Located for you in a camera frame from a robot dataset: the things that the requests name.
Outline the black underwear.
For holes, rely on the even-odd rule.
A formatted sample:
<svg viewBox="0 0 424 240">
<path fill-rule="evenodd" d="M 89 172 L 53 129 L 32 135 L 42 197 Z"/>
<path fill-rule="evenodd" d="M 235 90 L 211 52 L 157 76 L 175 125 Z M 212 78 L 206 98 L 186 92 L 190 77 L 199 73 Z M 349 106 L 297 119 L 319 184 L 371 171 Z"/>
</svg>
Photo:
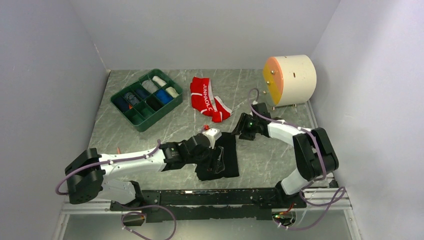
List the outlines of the black underwear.
<svg viewBox="0 0 424 240">
<path fill-rule="evenodd" d="M 217 180 L 221 178 L 235 178 L 239 177 L 239 167 L 238 167 L 238 158 L 237 158 L 237 150 L 236 150 L 236 137 L 229 132 L 223 132 L 222 136 L 217 140 L 215 144 L 215 149 L 221 146 L 224 148 L 223 160 L 225 163 L 225 170 L 214 174 L 214 168 L 212 172 L 204 171 L 200 169 L 200 167 L 196 166 L 195 172 L 197 178 L 200 181 L 211 181 Z M 217 156 L 213 151 L 212 159 Z"/>
</svg>

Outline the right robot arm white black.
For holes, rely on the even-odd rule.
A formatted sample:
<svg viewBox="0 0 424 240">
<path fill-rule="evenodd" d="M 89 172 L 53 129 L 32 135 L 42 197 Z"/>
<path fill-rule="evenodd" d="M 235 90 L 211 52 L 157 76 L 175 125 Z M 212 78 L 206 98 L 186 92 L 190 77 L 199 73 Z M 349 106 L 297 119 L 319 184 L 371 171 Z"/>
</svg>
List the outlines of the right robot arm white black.
<svg viewBox="0 0 424 240">
<path fill-rule="evenodd" d="M 339 168 L 339 160 L 325 129 L 295 126 L 283 119 L 272 118 L 264 103 L 252 104 L 251 113 L 243 113 L 232 134 L 252 141 L 257 134 L 280 140 L 294 150 L 296 168 L 275 186 L 275 202 L 282 208 L 294 201 L 313 181 L 323 180 Z"/>
</svg>

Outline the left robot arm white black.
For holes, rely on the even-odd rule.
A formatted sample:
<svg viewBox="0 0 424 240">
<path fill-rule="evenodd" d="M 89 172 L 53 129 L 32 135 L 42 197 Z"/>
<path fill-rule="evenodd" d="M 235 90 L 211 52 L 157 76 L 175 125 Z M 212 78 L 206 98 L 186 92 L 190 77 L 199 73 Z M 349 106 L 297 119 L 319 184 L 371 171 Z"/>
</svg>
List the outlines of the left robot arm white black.
<svg viewBox="0 0 424 240">
<path fill-rule="evenodd" d="M 155 148 L 124 154 L 100 154 L 96 148 L 86 149 L 65 168 L 65 177 L 55 193 L 68 196 L 73 205 L 100 198 L 137 210 L 143 203 L 139 185 L 134 181 L 119 181 L 120 177 L 180 170 L 186 165 L 213 170 L 222 163 L 221 159 L 213 159 L 222 135 L 211 128 L 187 140 L 159 141 Z"/>
</svg>

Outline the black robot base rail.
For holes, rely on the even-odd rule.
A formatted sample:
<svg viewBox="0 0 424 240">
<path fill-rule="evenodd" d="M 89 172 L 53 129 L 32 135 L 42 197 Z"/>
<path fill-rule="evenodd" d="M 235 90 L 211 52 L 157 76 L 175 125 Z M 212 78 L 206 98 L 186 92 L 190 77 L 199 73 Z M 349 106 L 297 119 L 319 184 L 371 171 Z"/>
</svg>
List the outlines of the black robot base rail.
<svg viewBox="0 0 424 240">
<path fill-rule="evenodd" d="M 143 190 L 142 199 L 125 205 L 110 203 L 112 212 L 124 212 L 147 206 L 148 223 L 170 221 L 172 217 L 160 207 L 169 209 L 177 220 L 243 219 L 271 220 L 285 211 L 303 209 L 307 205 L 297 195 L 286 196 L 274 187 Z"/>
</svg>

